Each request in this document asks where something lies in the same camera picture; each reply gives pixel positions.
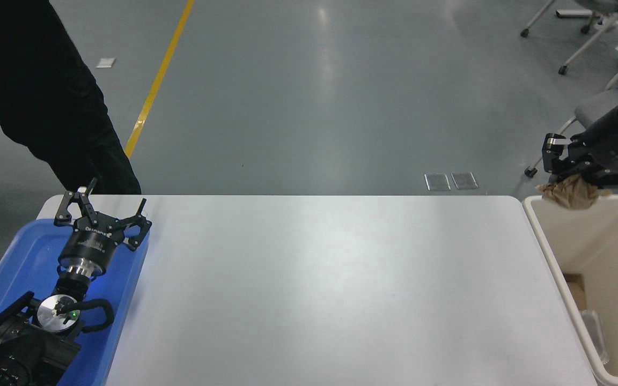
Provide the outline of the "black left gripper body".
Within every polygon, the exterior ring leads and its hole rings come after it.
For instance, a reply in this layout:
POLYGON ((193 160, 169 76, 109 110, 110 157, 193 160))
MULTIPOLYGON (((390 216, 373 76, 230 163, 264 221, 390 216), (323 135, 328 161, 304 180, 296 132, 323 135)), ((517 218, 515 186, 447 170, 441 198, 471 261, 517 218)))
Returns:
POLYGON ((93 263, 96 270, 108 269, 126 228, 121 220, 101 212, 96 221, 78 218, 58 258, 60 266, 67 268, 83 259, 93 263))

